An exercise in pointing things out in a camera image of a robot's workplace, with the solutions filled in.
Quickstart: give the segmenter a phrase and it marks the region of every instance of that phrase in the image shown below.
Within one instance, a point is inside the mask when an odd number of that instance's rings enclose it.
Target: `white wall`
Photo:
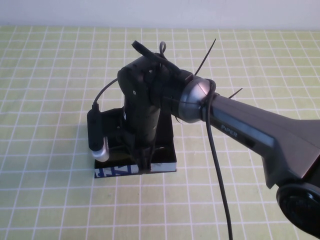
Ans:
[[[0,25],[320,30],[320,0],[0,0]]]

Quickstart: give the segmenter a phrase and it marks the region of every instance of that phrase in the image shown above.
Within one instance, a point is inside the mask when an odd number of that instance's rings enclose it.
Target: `black connector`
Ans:
[[[94,102],[92,109],[86,115],[89,148],[96,152],[104,147],[104,135],[102,131],[102,114],[99,104]]]

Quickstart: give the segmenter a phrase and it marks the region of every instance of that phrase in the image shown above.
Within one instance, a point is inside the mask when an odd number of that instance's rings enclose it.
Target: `table surface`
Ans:
[[[177,172],[94,179],[86,114],[134,40],[217,92],[294,119],[319,119],[320,32],[0,26],[0,239],[225,240],[204,123],[173,118]],[[119,108],[115,83],[101,100]],[[283,216],[261,158],[213,129],[237,240],[313,239]]]

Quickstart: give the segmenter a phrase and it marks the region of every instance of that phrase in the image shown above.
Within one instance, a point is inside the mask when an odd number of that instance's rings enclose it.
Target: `black base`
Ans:
[[[147,171],[139,171],[136,160],[130,154],[128,147],[123,145],[119,140],[119,136],[124,134],[119,127],[120,119],[123,116],[123,109],[116,108],[102,112],[101,114],[102,132],[103,136],[107,138],[109,159],[106,162],[94,161],[95,178],[177,171],[171,114],[160,112],[154,152],[151,158],[150,170]]]

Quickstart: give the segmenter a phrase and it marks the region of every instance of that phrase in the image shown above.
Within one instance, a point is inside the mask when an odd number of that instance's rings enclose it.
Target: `black cable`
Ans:
[[[100,96],[104,93],[104,91],[109,88],[112,84],[114,84],[116,81],[118,81],[118,78],[112,80],[111,82],[109,82],[104,88],[102,88],[102,90],[98,93],[98,95],[95,97],[94,100],[94,104],[98,102],[98,99],[100,98]]]
[[[194,74],[194,75],[197,75],[197,74],[198,74],[198,72],[200,71],[200,69],[201,69],[202,65],[205,63],[205,61],[206,61],[206,59],[207,59],[207,57],[208,57],[209,53],[211,52],[212,47],[215,45],[216,40],[217,40],[217,39],[215,39],[215,40],[213,41],[213,43],[212,43],[211,47],[209,48],[209,51],[206,53],[206,55],[205,55],[204,59],[202,60],[202,62],[201,62],[201,64],[200,64],[200,66],[199,66],[199,68],[198,68],[198,70],[195,72],[195,74]]]
[[[164,41],[160,42],[159,52],[161,57],[163,57],[164,59],[167,59],[164,54],[166,49],[167,49],[167,44]]]
[[[243,89],[243,87],[240,88],[238,91],[236,91],[234,94],[232,94],[230,97],[228,97],[228,99],[232,99],[232,98],[233,98],[235,95],[237,95],[242,89]]]
[[[216,175],[218,178],[219,187],[220,187],[220,191],[221,191],[229,239],[233,240],[231,218],[230,218],[230,212],[229,212],[229,207],[228,207],[228,202],[227,202],[227,197],[226,197],[226,191],[225,191],[224,181],[222,178],[222,174],[221,174],[221,170],[220,170],[220,166],[219,166],[219,162],[218,162],[217,152],[216,152],[214,138],[212,135],[211,124],[210,124],[210,109],[211,109],[211,105],[212,105],[212,102],[213,102],[214,96],[215,96],[216,83],[213,80],[210,80],[210,79],[208,79],[208,80],[211,82],[211,89],[208,93],[208,100],[207,100],[206,109],[205,109],[206,131],[208,134],[209,143],[210,143],[211,152],[212,152],[213,161],[214,161],[214,166],[215,166],[215,170],[216,170]]]

